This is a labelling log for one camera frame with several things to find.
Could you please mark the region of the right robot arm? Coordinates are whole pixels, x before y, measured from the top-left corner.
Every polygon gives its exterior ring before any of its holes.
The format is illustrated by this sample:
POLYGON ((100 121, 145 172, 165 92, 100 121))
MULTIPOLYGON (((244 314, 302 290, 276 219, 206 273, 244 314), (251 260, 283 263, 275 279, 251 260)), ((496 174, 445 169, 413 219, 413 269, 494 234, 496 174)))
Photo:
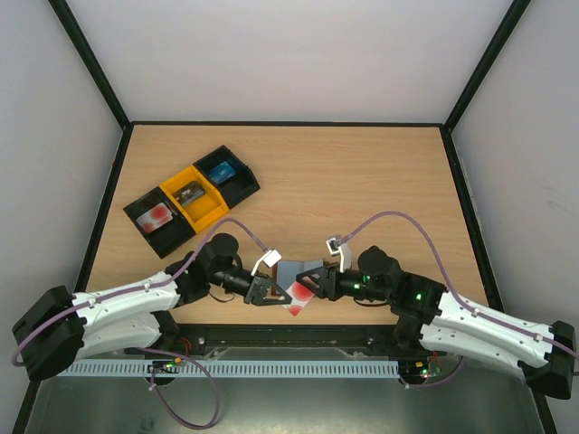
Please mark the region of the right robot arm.
POLYGON ((396 347, 456 354, 523 381, 545 396, 568 400, 574 379, 574 328, 509 316, 454 295, 440 282, 403 270, 376 246, 363 251, 356 269, 338 263, 304 271, 298 283, 316 297, 384 302, 398 320, 396 347))

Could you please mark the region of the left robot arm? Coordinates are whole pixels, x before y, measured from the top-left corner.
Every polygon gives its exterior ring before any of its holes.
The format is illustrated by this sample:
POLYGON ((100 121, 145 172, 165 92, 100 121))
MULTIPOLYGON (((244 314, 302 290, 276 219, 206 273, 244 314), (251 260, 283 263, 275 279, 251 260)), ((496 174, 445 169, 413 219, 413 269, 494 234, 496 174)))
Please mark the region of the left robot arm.
POLYGON ((48 289, 14 324, 13 364, 32 381, 62 373, 74 362, 126 348, 169 350, 178 328, 171 310, 208 297, 211 287, 257 307, 288 305, 291 295, 270 276, 245 269, 239 243, 214 235, 153 276, 125 286, 71 293, 48 289))

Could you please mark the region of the red white circle card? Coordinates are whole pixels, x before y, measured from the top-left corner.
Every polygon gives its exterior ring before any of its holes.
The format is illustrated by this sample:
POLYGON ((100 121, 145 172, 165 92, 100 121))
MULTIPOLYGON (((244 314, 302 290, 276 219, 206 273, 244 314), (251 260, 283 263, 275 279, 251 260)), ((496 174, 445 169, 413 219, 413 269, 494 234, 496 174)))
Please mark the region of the red white circle card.
POLYGON ((314 297, 310 289, 297 281, 294 281, 286 292, 291 296, 292 300, 283 307, 293 316, 297 316, 314 297))

